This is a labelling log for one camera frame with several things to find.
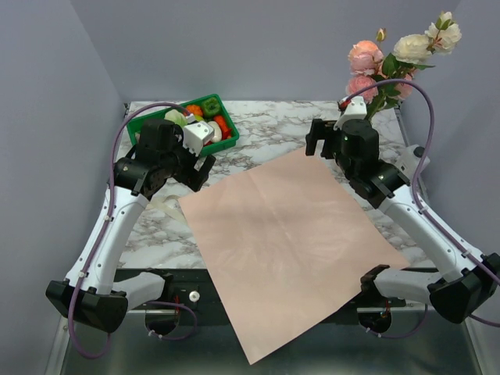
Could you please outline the beige ribbon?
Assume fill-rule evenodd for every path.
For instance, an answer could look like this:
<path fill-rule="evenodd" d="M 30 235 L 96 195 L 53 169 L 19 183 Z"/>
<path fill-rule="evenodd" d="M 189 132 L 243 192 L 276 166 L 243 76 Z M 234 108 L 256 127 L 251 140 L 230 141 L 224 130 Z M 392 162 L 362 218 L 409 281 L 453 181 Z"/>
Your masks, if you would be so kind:
<path fill-rule="evenodd" d="M 148 203 L 146 210 L 156 209 L 179 223 L 186 223 L 187 221 L 182 210 L 175 207 L 179 199 L 179 195 L 156 196 Z"/>

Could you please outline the peach rose stem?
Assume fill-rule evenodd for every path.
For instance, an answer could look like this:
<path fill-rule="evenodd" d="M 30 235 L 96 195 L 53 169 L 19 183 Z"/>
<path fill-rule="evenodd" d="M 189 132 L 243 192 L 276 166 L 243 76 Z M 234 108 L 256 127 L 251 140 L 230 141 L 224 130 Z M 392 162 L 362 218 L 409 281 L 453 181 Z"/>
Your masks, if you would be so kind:
<path fill-rule="evenodd" d="M 353 75 L 373 75 L 384 61 L 384 53 L 380 49 L 381 43 L 386 39 L 387 31 L 380 28 L 375 41 L 359 41 L 352 46 L 348 54 L 350 71 Z"/>

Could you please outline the pink flower bouquet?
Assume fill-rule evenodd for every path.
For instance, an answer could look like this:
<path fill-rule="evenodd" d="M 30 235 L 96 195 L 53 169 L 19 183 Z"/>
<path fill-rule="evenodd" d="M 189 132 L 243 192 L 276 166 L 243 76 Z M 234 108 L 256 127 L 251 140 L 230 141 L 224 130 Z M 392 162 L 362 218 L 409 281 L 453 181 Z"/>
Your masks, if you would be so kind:
<path fill-rule="evenodd" d="M 346 94 L 353 95 L 357 91 L 367 88 L 375 83 L 373 75 L 380 67 L 380 61 L 384 57 L 379 51 L 355 52 L 348 57 L 352 77 L 346 86 Z"/>

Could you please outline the pink rose stem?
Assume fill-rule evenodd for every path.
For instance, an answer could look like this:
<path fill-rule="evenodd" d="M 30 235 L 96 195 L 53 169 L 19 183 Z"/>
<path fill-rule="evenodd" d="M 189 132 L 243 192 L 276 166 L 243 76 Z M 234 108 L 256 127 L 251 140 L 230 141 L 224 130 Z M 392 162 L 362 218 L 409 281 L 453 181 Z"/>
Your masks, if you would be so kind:
<path fill-rule="evenodd" d="M 405 101 L 411 95 L 412 91 L 413 87 L 411 85 L 398 82 L 393 84 L 388 97 L 397 101 Z"/>

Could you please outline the pink wrapping paper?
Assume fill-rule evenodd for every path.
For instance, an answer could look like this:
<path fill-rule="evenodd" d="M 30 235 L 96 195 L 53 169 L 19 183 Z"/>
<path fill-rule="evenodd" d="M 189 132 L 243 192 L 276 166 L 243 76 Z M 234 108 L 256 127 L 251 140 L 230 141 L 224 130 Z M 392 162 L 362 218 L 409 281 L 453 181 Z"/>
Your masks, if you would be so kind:
<path fill-rule="evenodd" d="M 180 207 L 250 363 L 408 266 L 329 168 L 299 149 L 184 196 Z"/>

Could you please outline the white rose stem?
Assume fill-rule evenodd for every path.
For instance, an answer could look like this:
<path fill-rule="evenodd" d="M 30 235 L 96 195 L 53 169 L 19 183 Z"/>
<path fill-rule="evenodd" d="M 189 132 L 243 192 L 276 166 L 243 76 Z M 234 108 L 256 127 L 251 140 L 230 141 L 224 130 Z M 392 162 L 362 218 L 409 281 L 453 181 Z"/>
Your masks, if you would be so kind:
<path fill-rule="evenodd" d="M 411 81 L 421 70 L 430 69 L 428 59 L 435 54 L 449 55 L 462 39 L 462 33 L 451 12 L 441 12 L 437 20 L 423 32 L 401 37 L 373 75 L 376 82 L 386 79 Z M 403 101 L 389 98 L 393 84 L 371 90 L 374 97 L 367 107 L 367 119 L 383 109 L 391 109 Z"/>

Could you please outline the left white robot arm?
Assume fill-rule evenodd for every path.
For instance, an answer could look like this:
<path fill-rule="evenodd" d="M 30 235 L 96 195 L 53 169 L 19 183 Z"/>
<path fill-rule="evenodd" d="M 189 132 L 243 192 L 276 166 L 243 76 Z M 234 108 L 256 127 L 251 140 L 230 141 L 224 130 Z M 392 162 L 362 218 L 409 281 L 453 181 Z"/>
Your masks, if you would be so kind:
<path fill-rule="evenodd" d="M 146 302 L 163 309 L 173 301 L 170 274 L 145 270 L 117 282 L 116 269 L 135 223 L 170 178 L 192 191 L 207 181 L 214 156 L 200 168 L 195 165 L 213 135 L 204 121 L 180 127 L 168 120 L 147 120 L 137 144 L 112 164 L 102 210 L 84 250 L 65 278 L 51 281 L 46 289 L 48 300 L 71 327 L 81 323 L 111 334 L 128 311 Z"/>

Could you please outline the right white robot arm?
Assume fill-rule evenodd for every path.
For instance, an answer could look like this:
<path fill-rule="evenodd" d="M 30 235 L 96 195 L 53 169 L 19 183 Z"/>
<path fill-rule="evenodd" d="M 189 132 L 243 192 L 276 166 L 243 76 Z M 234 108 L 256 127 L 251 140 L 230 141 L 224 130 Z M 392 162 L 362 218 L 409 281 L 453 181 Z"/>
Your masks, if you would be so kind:
<path fill-rule="evenodd" d="M 409 179 L 379 158 L 379 134 L 367 120 L 314 119 L 306 135 L 305 153 L 333 159 L 355 193 L 398 224 L 435 265 L 435 272 L 376 266 L 361 279 L 359 296 L 370 306 L 386 298 L 431 305 L 451 323 L 461 323 L 494 293 L 499 256 L 484 255 L 463 240 L 413 194 Z"/>

